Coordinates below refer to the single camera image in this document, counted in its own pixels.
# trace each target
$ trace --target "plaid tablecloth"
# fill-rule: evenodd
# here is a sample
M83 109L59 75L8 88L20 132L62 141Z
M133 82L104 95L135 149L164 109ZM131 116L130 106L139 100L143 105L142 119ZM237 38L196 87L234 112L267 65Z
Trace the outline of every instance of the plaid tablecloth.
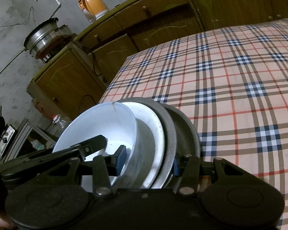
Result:
M224 157L276 187L286 200L279 228L288 229L288 19L132 55L100 102L127 97L177 107L193 122L205 161Z

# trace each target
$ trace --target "black device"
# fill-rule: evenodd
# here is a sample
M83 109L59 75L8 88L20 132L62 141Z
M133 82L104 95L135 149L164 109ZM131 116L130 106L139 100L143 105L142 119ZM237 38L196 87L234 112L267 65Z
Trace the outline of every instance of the black device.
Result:
M0 180L12 189L5 209L19 229L276 229L282 194L223 158L203 162L176 157L177 190L122 189L109 175L123 168L126 147L111 156L86 156L107 145L105 137L55 153L42 150L0 165ZM92 175L93 193L81 186ZM199 177L212 185L197 192Z

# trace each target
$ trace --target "white object on countertop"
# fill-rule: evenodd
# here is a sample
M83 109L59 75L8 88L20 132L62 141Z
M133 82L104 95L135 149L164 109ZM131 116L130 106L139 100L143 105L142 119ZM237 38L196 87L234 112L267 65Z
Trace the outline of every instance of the white object on countertop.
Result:
M100 154L114 154L120 145L125 145L127 160L121 175L110 177L110 180L113 186L130 187L142 165L141 145L134 114L122 103L101 103L83 112L66 128L53 152L69 148L97 135L107 138L107 147L105 150L87 156L85 161L92 161ZM88 192L92 192L91 181L91 176L83 176L82 187Z
M142 142L143 164L133 188L150 188L162 164L165 138L162 124L152 109L136 102L123 102L133 112Z

